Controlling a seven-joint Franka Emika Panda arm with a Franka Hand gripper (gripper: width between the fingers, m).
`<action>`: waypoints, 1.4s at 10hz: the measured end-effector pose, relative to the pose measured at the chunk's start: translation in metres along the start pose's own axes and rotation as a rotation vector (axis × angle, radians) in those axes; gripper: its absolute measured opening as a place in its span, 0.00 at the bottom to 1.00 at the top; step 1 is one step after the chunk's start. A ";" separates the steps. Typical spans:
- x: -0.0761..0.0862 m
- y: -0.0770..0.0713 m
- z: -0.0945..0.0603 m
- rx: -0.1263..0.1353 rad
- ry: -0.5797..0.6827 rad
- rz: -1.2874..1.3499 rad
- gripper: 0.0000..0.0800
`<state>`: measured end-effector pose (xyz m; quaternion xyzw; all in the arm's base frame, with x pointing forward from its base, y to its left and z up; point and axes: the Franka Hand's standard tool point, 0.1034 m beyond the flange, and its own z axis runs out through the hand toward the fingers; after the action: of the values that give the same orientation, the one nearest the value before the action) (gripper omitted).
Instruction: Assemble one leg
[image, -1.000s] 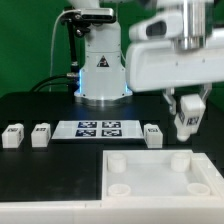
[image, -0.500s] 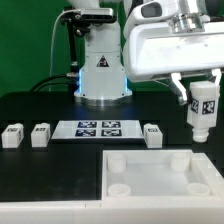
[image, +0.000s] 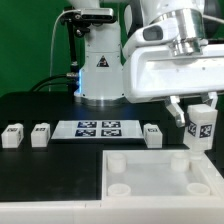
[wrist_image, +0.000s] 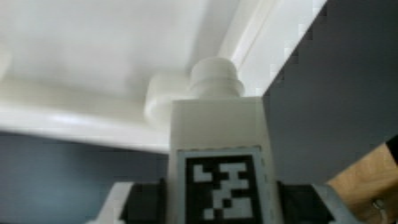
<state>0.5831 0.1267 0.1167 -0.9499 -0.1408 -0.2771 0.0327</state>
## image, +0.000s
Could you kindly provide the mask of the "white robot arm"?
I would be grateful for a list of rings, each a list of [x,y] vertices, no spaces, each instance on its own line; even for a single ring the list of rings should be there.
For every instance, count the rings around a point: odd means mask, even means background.
[[[68,0],[85,40],[85,62],[74,92],[91,105],[163,100],[185,124],[182,98],[214,108],[224,92],[224,43],[218,0]]]

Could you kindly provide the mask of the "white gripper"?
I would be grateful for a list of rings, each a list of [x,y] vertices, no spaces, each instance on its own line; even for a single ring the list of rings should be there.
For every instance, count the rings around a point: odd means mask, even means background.
[[[156,36],[159,29],[158,25],[140,28],[125,44],[124,94],[131,103],[167,97],[165,107],[180,128],[185,117],[178,96],[202,93],[202,102],[216,108],[218,95],[213,91],[224,91],[224,44],[203,46],[199,55],[174,56],[168,43],[177,36],[176,28],[162,40],[147,40],[149,33]]]

